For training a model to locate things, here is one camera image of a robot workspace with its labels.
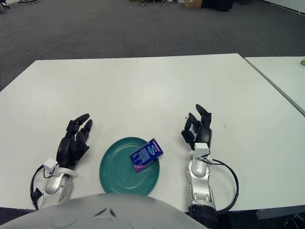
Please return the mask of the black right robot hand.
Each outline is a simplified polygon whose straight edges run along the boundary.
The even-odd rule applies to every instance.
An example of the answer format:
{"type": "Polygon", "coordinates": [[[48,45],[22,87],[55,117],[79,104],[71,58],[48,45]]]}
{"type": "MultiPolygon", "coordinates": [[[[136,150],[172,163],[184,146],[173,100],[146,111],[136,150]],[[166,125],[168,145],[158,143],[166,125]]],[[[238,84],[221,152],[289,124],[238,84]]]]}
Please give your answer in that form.
{"type": "Polygon", "coordinates": [[[197,120],[192,113],[189,113],[184,130],[181,132],[183,139],[192,150],[195,150],[195,143],[206,143],[210,147],[212,139],[210,128],[212,114],[199,104],[196,104],[195,108],[201,116],[201,120],[197,120]]]}

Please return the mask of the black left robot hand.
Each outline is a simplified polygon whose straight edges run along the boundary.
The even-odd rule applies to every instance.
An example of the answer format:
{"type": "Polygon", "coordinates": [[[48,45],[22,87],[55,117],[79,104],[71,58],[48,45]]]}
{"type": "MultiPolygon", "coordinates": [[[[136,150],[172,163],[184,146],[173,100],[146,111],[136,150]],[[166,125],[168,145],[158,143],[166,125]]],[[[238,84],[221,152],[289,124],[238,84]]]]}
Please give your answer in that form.
{"type": "Polygon", "coordinates": [[[74,170],[78,161],[89,150],[86,141],[92,128],[89,114],[83,114],[75,120],[70,120],[66,134],[59,144],[56,161],[59,167],[74,170]]]}

